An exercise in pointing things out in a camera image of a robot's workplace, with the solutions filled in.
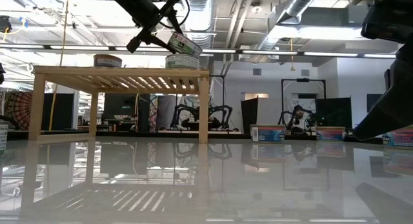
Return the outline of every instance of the shelf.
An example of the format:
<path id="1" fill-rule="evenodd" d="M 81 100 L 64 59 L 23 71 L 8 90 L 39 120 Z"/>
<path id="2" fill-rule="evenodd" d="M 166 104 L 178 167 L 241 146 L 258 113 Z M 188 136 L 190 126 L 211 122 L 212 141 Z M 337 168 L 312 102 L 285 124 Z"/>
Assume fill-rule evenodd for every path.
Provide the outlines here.
<path id="1" fill-rule="evenodd" d="M 164 68 L 108 68 L 77 66 L 35 66 L 29 140 L 39 143 L 79 141 L 96 136 L 99 92 L 141 94 L 199 94 L 199 142 L 208 143 L 209 71 Z M 89 134 L 41 136 L 46 81 L 92 95 Z"/>
<path id="2" fill-rule="evenodd" d="M 208 70 L 36 66 L 49 82 L 83 92 L 199 94 Z"/>

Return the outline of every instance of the white wall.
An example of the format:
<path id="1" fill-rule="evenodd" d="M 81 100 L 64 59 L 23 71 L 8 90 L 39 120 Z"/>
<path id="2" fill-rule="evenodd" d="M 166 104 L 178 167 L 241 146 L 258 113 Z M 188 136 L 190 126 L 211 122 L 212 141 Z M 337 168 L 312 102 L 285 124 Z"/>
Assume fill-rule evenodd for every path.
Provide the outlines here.
<path id="1" fill-rule="evenodd" d="M 393 59 L 337 59 L 338 97 L 351 97 L 353 127 L 367 115 L 367 94 L 383 94 Z"/>
<path id="2" fill-rule="evenodd" d="M 222 62 L 214 62 L 214 73 L 219 74 L 221 71 Z M 253 76 L 252 69 L 261 68 L 261 76 Z M 301 78 L 301 69 L 310 70 L 310 78 L 317 79 L 317 68 L 313 68 L 311 63 L 294 63 L 296 71 L 291 71 L 291 64 L 286 63 L 279 65 L 278 63 L 260 63 L 253 65 L 248 62 L 234 62 L 228 71 L 225 78 L 225 90 L 227 98 L 225 104 L 233 108 L 230 128 L 242 127 L 241 101 L 244 100 L 243 93 L 266 93 L 269 94 L 270 106 L 274 107 L 273 113 L 265 114 L 268 119 L 267 123 L 276 124 L 278 122 L 281 110 L 281 79 L 297 79 Z M 215 105 L 222 104 L 222 87 L 214 82 L 213 97 Z M 284 91 L 284 97 L 292 97 L 295 93 L 310 93 L 319 94 L 323 97 L 323 91 L 313 82 L 297 83 L 293 81 Z"/>
<path id="3" fill-rule="evenodd" d="M 327 98 L 338 97 L 338 71 L 337 58 L 331 59 L 318 67 L 317 75 L 319 79 L 326 80 Z"/>

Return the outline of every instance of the ceiling duct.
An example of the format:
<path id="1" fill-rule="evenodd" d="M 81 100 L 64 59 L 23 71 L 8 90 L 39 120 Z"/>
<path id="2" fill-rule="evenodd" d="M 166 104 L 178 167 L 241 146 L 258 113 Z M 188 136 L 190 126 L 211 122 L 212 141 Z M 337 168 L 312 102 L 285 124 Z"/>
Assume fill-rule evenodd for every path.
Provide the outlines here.
<path id="1" fill-rule="evenodd" d="M 271 50 L 279 41 L 273 35 L 279 30 L 276 28 L 281 22 L 291 22 L 289 24 L 299 24 L 301 14 L 311 5 L 313 0 L 287 0 L 284 3 L 273 8 L 268 23 L 273 26 L 268 35 L 257 45 L 257 50 Z M 251 57 L 250 62 L 257 62 L 261 56 Z"/>
<path id="2" fill-rule="evenodd" d="M 215 0 L 188 0 L 190 13 L 185 28 L 191 32 L 206 32 L 211 33 L 214 17 L 214 2 Z M 210 34 L 187 34 L 199 47 L 212 48 L 212 38 Z M 201 57 L 199 59 L 201 68 L 208 68 L 208 58 Z"/>

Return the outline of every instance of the reflective surface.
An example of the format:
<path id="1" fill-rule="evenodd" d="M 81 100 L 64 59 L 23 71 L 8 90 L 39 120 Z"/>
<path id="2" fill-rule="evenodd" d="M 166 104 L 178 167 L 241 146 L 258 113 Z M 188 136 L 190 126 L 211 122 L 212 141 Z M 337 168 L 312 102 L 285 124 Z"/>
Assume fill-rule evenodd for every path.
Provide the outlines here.
<path id="1" fill-rule="evenodd" d="M 11 141 L 0 223 L 412 223 L 413 150 L 196 142 Z"/>

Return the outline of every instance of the exposed ductwork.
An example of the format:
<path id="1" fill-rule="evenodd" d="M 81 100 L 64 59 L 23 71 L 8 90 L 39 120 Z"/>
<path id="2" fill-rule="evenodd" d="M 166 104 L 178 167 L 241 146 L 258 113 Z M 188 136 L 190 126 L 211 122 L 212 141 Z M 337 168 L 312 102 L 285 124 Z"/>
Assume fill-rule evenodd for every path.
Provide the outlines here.
<path id="1" fill-rule="evenodd" d="M 214 0 L 188 0 L 190 13 L 185 28 L 188 31 L 211 32 L 214 18 Z M 211 48 L 210 34 L 188 34 L 201 48 Z"/>
<path id="2" fill-rule="evenodd" d="M 256 49 L 271 50 L 279 40 L 273 37 L 278 31 L 276 28 L 277 25 L 292 17 L 298 17 L 299 19 L 301 14 L 303 14 L 312 2 L 313 0 L 287 0 L 283 4 L 280 4 L 279 7 L 273 9 L 273 15 L 270 17 L 270 22 L 272 22 L 274 26 L 262 42 L 257 45 Z"/>

